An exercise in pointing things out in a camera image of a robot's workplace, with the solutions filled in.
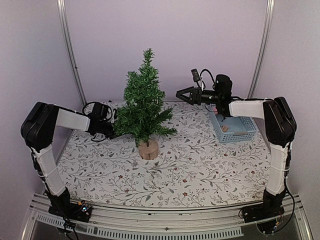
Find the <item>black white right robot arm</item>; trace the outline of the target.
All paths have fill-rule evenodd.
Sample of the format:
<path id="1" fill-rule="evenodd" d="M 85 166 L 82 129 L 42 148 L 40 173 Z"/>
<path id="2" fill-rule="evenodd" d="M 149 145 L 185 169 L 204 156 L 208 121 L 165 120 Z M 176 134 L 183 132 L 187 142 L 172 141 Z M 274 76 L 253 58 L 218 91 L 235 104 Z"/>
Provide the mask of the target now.
<path id="1" fill-rule="evenodd" d="M 218 74 L 212 90 L 199 84 L 197 87 L 178 90 L 175 96 L 190 105 L 214 104 L 217 112 L 224 117 L 250 117 L 264 121 L 265 135 L 271 149 L 271 165 L 258 213 L 262 218 L 269 218 L 278 210 L 288 193 L 286 177 L 290 170 L 297 124 L 284 97 L 243 99 L 232 95 L 232 86 L 227 75 Z"/>

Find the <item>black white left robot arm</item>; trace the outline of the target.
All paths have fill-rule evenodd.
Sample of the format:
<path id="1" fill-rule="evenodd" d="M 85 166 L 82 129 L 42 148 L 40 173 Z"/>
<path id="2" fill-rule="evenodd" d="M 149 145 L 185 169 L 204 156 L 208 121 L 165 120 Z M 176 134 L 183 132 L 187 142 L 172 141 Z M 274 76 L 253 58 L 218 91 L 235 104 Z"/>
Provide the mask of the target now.
<path id="1" fill-rule="evenodd" d="M 113 124 L 117 110 L 101 102 L 93 102 L 91 112 L 78 112 L 55 104 L 38 101 L 24 120 L 20 133 L 29 147 L 34 169 L 45 184 L 47 195 L 55 209 L 63 216 L 74 213 L 70 193 L 57 169 L 53 154 L 55 129 L 62 127 L 89 133 L 114 137 Z"/>

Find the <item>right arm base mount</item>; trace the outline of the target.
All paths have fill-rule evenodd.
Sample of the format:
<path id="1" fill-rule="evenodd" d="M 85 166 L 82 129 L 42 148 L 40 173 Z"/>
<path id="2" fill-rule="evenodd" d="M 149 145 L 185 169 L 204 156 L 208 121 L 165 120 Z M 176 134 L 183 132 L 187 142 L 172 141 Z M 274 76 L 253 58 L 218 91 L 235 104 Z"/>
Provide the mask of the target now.
<path id="1" fill-rule="evenodd" d="M 284 218 L 284 207 L 283 199 L 288 194 L 293 203 L 292 211 L 288 220 L 283 223 Z M 270 220 L 267 222 L 259 223 L 258 230 L 262 234 L 270 235 L 277 233 L 284 229 L 292 220 L 295 212 L 295 199 L 291 192 L 285 188 L 281 193 L 273 195 L 269 193 L 266 189 L 263 192 L 263 201 L 260 204 L 250 205 L 242 207 L 238 212 L 238 217 L 244 219 L 245 223 L 256 222 L 260 220 L 265 220 L 268 218 L 273 218 L 280 216 L 279 220 Z"/>

